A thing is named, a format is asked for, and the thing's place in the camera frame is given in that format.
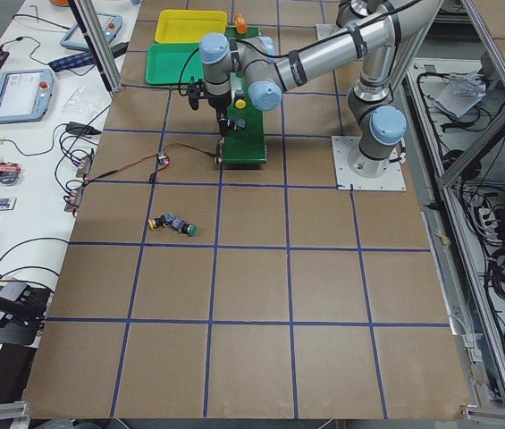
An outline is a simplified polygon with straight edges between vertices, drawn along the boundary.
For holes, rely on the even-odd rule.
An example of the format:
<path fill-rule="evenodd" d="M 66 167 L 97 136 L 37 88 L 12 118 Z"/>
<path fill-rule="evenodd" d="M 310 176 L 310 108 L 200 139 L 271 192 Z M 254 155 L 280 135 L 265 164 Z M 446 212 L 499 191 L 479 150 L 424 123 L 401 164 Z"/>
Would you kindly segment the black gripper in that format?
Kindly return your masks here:
<path fill-rule="evenodd" d="M 221 136 L 227 136 L 230 130 L 230 119 L 227 116 L 228 107 L 231 105 L 231 92 L 221 95 L 206 94 L 208 104 L 215 109 L 216 121 Z"/>

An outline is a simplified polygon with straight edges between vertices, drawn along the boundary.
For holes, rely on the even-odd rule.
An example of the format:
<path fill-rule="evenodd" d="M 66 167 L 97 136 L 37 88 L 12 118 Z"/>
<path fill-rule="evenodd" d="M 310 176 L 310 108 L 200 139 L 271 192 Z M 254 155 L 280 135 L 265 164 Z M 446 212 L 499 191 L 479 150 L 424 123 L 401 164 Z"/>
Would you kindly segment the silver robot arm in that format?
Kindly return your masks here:
<path fill-rule="evenodd" d="M 247 24 L 262 28 L 312 28 L 316 24 L 336 23 L 339 10 L 343 10 L 349 20 L 367 15 L 363 1 L 234 1 L 231 16 L 242 13 Z"/>
<path fill-rule="evenodd" d="M 332 34 L 308 46 L 302 44 L 306 29 L 276 38 L 209 33 L 198 46 L 204 77 L 189 84 L 189 105 L 214 110 L 219 159 L 234 136 L 282 149 L 285 136 L 367 135 L 367 116 L 391 103 L 412 49 L 440 7 L 438 1 L 379 1 L 355 19 L 342 5 Z"/>

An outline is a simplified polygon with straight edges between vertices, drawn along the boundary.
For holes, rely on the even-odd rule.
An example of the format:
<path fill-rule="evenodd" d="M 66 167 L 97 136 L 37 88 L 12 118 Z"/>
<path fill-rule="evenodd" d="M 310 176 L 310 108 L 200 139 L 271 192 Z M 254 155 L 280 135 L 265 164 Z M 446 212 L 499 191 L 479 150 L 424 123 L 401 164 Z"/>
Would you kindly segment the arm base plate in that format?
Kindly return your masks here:
<path fill-rule="evenodd" d="M 331 136 L 336 188 L 339 190 L 406 191 L 397 147 L 375 161 L 359 151 L 358 136 Z"/>
<path fill-rule="evenodd" d="M 316 46 L 331 46 L 346 37 L 347 31 L 335 24 L 316 24 Z"/>

